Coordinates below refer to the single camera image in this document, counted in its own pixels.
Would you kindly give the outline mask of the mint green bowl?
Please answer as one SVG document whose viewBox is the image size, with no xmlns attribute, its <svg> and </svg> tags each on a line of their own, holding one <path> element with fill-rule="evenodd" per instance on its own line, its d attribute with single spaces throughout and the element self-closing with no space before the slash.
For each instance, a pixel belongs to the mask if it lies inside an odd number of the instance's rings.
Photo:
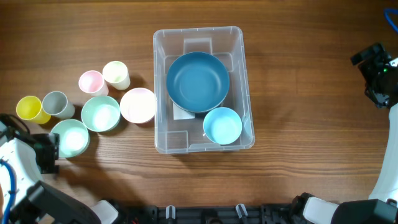
<svg viewBox="0 0 398 224">
<path fill-rule="evenodd" d="M 106 132 L 114 129 L 120 121 L 119 103 L 110 96 L 95 96 L 88 100 L 81 110 L 81 121 L 87 129 Z"/>
<path fill-rule="evenodd" d="M 90 143 L 86 126 L 79 120 L 66 119 L 56 124 L 51 133 L 59 134 L 59 157 L 70 158 L 82 154 Z"/>
</svg>

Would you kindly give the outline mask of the yellow plastic cup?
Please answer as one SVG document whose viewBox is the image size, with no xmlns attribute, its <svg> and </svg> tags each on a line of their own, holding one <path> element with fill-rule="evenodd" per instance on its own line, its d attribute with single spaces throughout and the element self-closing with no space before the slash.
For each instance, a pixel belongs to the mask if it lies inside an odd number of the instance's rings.
<svg viewBox="0 0 398 224">
<path fill-rule="evenodd" d="M 36 96 L 23 97 L 16 106 L 16 113 L 20 119 L 36 124 L 45 124 L 51 116 L 42 107 L 41 100 Z"/>
</svg>

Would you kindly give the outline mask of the grey plastic cup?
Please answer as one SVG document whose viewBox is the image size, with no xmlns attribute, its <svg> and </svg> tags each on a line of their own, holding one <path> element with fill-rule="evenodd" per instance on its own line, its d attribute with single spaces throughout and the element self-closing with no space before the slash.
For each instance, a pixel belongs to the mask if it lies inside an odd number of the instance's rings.
<svg viewBox="0 0 398 224">
<path fill-rule="evenodd" d="M 75 114 L 75 107 L 61 91 L 48 93 L 42 101 L 43 110 L 59 119 L 70 119 Z"/>
</svg>

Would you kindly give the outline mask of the cream plastic cup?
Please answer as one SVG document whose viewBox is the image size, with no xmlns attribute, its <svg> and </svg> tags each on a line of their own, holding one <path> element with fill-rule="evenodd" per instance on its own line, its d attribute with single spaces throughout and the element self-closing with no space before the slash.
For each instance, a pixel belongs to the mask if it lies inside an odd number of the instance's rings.
<svg viewBox="0 0 398 224">
<path fill-rule="evenodd" d="M 125 90 L 130 86 L 131 81 L 128 68 L 120 61 L 107 63 L 103 68 L 102 75 L 117 90 Z"/>
</svg>

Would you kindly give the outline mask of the pink plastic bowl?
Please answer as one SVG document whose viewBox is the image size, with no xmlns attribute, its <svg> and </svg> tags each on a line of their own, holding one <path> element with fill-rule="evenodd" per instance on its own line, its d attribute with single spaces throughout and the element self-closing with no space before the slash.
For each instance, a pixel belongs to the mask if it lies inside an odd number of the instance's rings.
<svg viewBox="0 0 398 224">
<path fill-rule="evenodd" d="M 130 123 L 142 124 L 155 116 L 155 95 L 146 88 L 133 88 L 121 98 L 121 114 Z"/>
</svg>

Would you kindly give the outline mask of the dark blue plate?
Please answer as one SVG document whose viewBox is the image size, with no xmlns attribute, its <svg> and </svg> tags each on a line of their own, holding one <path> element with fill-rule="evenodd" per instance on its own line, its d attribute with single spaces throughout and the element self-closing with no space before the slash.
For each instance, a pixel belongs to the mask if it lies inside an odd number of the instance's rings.
<svg viewBox="0 0 398 224">
<path fill-rule="evenodd" d="M 204 52 L 180 56 L 170 66 L 166 88 L 181 109 L 204 113 L 219 106 L 229 92 L 230 78 L 224 64 Z"/>
</svg>

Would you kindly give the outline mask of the light blue bowl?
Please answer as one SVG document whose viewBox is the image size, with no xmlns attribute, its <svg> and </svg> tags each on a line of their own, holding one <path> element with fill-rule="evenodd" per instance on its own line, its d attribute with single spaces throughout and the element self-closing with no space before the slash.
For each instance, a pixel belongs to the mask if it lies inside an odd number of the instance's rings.
<svg viewBox="0 0 398 224">
<path fill-rule="evenodd" d="M 228 145 L 240 137 L 243 124 L 237 112 L 231 108 L 219 107 L 206 114 L 203 130 L 210 141 Z"/>
</svg>

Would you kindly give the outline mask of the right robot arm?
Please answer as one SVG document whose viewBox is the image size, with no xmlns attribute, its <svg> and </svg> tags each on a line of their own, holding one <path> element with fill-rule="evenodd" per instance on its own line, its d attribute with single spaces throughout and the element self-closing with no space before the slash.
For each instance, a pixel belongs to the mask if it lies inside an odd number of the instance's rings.
<svg viewBox="0 0 398 224">
<path fill-rule="evenodd" d="M 351 57 L 364 80 L 364 94 L 389 110 L 389 137 L 378 180 L 367 200 L 335 204 L 315 196 L 296 197 L 291 223 L 397 223 L 397 59 L 381 43 Z"/>
</svg>

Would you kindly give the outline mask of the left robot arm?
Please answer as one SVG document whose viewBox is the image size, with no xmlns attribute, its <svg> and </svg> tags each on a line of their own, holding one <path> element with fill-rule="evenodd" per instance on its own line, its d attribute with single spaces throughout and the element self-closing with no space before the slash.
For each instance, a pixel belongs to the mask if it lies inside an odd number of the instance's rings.
<svg viewBox="0 0 398 224">
<path fill-rule="evenodd" d="M 46 215 L 55 223 L 122 223 L 113 202 L 88 207 L 43 181 L 59 172 L 59 144 L 59 134 L 31 134 L 18 117 L 1 115 L 2 223 L 37 223 Z"/>
</svg>

